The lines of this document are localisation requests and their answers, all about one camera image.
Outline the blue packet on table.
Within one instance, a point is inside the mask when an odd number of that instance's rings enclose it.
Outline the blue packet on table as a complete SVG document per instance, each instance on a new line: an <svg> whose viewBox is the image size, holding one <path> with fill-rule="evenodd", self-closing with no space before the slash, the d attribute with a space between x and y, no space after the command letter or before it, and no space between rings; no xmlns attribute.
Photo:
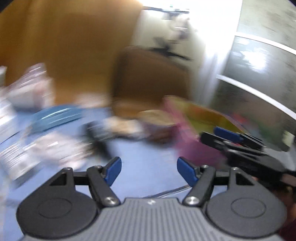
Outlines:
<svg viewBox="0 0 296 241"><path fill-rule="evenodd" d="M58 105L42 109L32 117L31 133L40 133L51 128L82 118L83 110L74 105Z"/></svg>

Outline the clear bag with cup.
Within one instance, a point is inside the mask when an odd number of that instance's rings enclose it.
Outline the clear bag with cup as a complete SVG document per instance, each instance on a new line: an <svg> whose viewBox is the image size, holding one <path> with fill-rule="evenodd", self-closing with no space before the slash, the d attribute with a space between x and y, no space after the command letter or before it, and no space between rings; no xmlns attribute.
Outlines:
<svg viewBox="0 0 296 241"><path fill-rule="evenodd" d="M6 99L17 110L40 111L54 105L53 78L45 63L30 66L16 82L5 90Z"/></svg>

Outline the wood-pattern board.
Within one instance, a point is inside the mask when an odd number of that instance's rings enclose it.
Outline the wood-pattern board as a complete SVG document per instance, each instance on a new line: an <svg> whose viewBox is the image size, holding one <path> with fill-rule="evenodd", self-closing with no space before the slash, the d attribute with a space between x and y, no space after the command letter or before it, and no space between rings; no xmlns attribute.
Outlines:
<svg viewBox="0 0 296 241"><path fill-rule="evenodd" d="M138 1L13 1L1 12L5 84L44 63L58 104L108 94L114 61L141 10Z"/></svg>

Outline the white crumpled plastic bag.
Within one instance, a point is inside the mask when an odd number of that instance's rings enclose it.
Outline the white crumpled plastic bag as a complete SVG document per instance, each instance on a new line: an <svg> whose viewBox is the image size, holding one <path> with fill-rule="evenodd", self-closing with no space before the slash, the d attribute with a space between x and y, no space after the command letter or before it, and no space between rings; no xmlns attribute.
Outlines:
<svg viewBox="0 0 296 241"><path fill-rule="evenodd" d="M7 87L1 87L1 143L20 131L16 116L17 109L4 95ZM28 157L25 148L19 142L1 152L1 168L10 180L17 180L37 165L37 161L31 161Z"/></svg>

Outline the pink rectangular tin box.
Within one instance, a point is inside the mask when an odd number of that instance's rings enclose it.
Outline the pink rectangular tin box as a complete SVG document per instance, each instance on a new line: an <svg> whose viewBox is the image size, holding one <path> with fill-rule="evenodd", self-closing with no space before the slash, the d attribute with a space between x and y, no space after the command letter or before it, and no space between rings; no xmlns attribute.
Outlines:
<svg viewBox="0 0 296 241"><path fill-rule="evenodd" d="M235 133L247 133L247 130L234 119L178 96L165 96L163 107L176 124L174 142L178 156L197 166L218 166L225 160L225 156L219 150L201 143L202 132L214 133L214 128L218 126Z"/></svg>

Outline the frosted glass sliding door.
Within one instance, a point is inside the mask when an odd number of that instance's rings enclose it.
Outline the frosted glass sliding door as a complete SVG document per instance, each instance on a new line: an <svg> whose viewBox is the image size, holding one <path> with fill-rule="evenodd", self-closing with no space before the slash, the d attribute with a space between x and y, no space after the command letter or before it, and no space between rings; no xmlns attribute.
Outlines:
<svg viewBox="0 0 296 241"><path fill-rule="evenodd" d="M210 107L276 151L295 145L295 5L244 1Z"/></svg>

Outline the white power strip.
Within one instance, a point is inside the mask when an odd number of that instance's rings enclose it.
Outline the white power strip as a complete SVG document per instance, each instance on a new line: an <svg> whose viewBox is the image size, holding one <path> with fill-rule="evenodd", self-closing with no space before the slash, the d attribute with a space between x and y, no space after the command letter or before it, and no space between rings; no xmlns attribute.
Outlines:
<svg viewBox="0 0 296 241"><path fill-rule="evenodd" d="M173 17L169 21L169 33L168 40L172 42L177 42L179 40L185 40L189 35L189 15L180 14Z"/></svg>

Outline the pack of cotton swabs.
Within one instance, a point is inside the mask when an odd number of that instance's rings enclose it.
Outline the pack of cotton swabs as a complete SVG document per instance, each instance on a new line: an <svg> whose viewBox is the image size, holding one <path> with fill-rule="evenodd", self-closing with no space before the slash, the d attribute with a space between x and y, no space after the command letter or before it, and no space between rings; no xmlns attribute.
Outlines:
<svg viewBox="0 0 296 241"><path fill-rule="evenodd" d="M145 130L138 120L127 120L111 116L103 120L103 128L114 137L141 140L146 137Z"/></svg>

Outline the round tin can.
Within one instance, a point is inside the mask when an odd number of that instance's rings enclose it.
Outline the round tin can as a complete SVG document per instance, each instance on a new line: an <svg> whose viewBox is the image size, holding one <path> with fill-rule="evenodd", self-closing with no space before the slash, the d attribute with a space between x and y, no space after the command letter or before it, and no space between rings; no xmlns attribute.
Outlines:
<svg viewBox="0 0 296 241"><path fill-rule="evenodd" d="M159 109L141 111L137 114L137 118L145 130L162 130L176 125L171 114Z"/></svg>

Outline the blue tablecloth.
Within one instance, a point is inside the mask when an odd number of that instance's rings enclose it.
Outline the blue tablecloth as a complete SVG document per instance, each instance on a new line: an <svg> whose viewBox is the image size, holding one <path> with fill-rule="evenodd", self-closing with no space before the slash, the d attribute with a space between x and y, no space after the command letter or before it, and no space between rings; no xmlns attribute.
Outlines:
<svg viewBox="0 0 296 241"><path fill-rule="evenodd" d="M84 123L102 122L110 116L108 108L85 109L83 112L82 119L59 126L56 130L66 135L81 136ZM32 113L17 113L20 131L31 123L32 116ZM122 159L121 173L111 187L121 201L126 197L177 197L181 201L190 191L177 171L177 153L171 146L119 138L111 141L111 149ZM86 171L94 165L103 166L106 162L100 156L91 156L79 171ZM29 180L19 187L14 183L8 186L5 173L1 172L1 189L4 187L7 190L5 203L1 201L1 240L20 240L23 237L16 221L18 204L60 169L40 163Z"/></svg>

